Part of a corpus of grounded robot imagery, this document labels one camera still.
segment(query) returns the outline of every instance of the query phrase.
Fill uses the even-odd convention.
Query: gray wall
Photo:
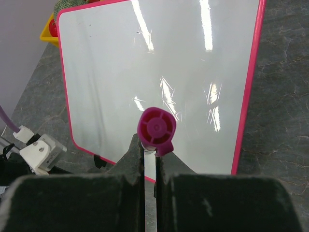
[[[39,37],[56,2],[0,0],[0,104],[9,116],[46,48]]]

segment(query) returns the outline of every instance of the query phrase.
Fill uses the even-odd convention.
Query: gray marble countertop
[[[48,45],[13,114],[68,148],[58,163],[74,173],[104,172],[71,141],[59,51]],[[14,141],[11,131],[4,137]],[[309,231],[309,2],[268,0],[238,174],[270,176],[290,193]],[[155,231],[153,185],[146,184],[147,231]]]

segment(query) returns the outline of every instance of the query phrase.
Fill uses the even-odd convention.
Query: white bracket
[[[40,169],[40,166],[50,154],[50,147],[46,142],[38,140],[37,142],[34,142],[33,144],[20,150],[19,153],[35,174],[48,175],[47,171]]]

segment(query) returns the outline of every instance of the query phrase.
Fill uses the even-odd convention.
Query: purple tube
[[[174,150],[171,142],[176,130],[176,120],[165,110],[151,107],[140,117],[137,135],[146,151],[157,151],[160,157]]]
[[[14,131],[15,133],[18,133],[20,131],[20,129],[9,119],[9,117],[6,115],[5,111],[3,110],[3,108],[0,105],[0,117],[2,118],[2,120],[4,121],[4,123],[11,128],[12,131]]]

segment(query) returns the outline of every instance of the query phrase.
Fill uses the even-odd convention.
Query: red object
[[[57,27],[56,27],[56,23],[54,20],[50,21],[48,28],[49,28],[49,33],[51,34],[51,36],[58,37]]]
[[[94,3],[94,2],[97,2],[97,1],[100,1],[100,0],[89,0],[88,3]]]

